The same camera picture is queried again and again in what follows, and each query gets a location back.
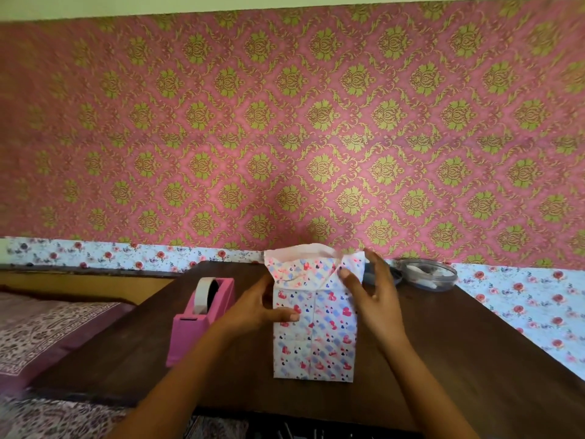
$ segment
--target paper bag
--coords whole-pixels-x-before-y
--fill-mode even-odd
[[[302,244],[265,251],[264,264],[274,277],[273,307],[301,317],[274,324],[274,377],[353,382],[357,319],[337,272],[347,268],[362,281],[364,253]]]

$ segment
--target table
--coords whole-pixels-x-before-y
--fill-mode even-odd
[[[234,277],[236,294],[263,265],[202,262],[32,383],[37,394],[135,405],[165,375],[172,317],[201,277]],[[459,288],[399,285],[414,348],[482,435],[585,437],[585,382]],[[358,325],[353,384],[272,377],[272,328],[238,340],[214,369],[200,406],[416,430],[369,330]]]

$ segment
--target tape roll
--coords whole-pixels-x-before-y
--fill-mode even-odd
[[[219,283],[215,277],[202,277],[195,288],[193,314],[207,314],[218,292]]]

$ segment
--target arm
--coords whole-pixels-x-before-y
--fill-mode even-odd
[[[263,307],[262,298],[271,284],[272,278],[265,274],[246,290],[140,405],[112,430],[108,439],[181,437],[201,398],[209,372],[231,341],[264,324],[298,321],[299,315],[293,309]]]
[[[348,270],[340,270],[339,276],[352,292],[358,314],[378,339],[419,428],[428,439],[479,439],[406,337],[398,293],[386,263],[369,250],[366,258],[376,271],[373,296]]]

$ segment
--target person's left hand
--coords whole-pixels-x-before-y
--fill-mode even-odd
[[[225,315],[218,320],[232,335],[257,330],[262,325],[277,322],[297,322],[299,314],[292,308],[268,309],[263,298],[272,294],[274,280],[268,273],[248,288]]]

